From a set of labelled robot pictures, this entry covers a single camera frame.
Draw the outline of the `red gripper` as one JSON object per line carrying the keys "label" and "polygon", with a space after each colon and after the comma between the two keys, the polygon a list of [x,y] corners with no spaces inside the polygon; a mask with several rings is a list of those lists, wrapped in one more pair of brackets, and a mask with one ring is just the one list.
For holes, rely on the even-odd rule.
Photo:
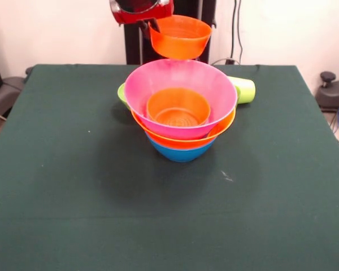
{"label": "red gripper", "polygon": [[160,31],[157,19],[169,17],[174,12],[174,2],[164,1],[109,1],[111,12],[119,25],[140,21],[142,33],[149,32],[149,25]]}

